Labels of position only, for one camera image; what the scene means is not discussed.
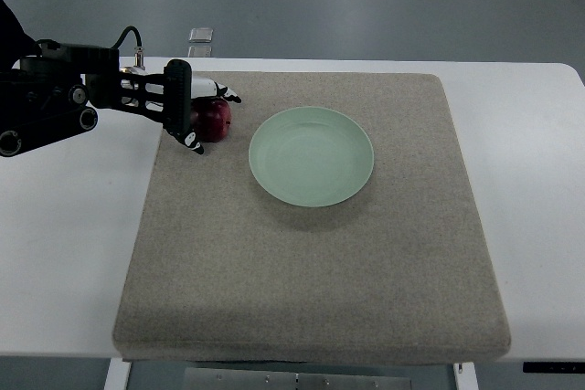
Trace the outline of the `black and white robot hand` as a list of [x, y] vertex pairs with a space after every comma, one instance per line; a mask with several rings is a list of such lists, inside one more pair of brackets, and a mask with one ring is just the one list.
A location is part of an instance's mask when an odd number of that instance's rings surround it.
[[[121, 86], [125, 90], [130, 91], [144, 91], [146, 96], [144, 98], [135, 98], [132, 96], [125, 96], [121, 98], [122, 106], [128, 109], [139, 109], [143, 115], [151, 118], [154, 116], [155, 121], [162, 122], [163, 110], [165, 104], [164, 98], [164, 86], [154, 84], [152, 82], [146, 82], [144, 84], [139, 83], [136, 79], [124, 78], [121, 80]], [[190, 100], [190, 113], [191, 113], [191, 101], [197, 98], [221, 98], [230, 104], [241, 103], [241, 98], [235, 91], [227, 86], [217, 83], [213, 79], [208, 79], [199, 76], [193, 76], [191, 79], [191, 100]], [[200, 141], [194, 130], [190, 125], [190, 128], [186, 130], [185, 134], [172, 134], [179, 143], [185, 146], [187, 149], [197, 153], [204, 153], [204, 142]]]

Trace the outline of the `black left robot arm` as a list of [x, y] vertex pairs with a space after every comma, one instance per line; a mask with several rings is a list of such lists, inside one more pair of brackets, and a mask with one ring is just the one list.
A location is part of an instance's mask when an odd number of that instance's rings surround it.
[[162, 124], [191, 151], [204, 151], [190, 126], [191, 68], [167, 63], [161, 74], [121, 70], [119, 48], [34, 40], [17, 23], [1, 26], [1, 154], [14, 157], [89, 132], [99, 109], [144, 116]]

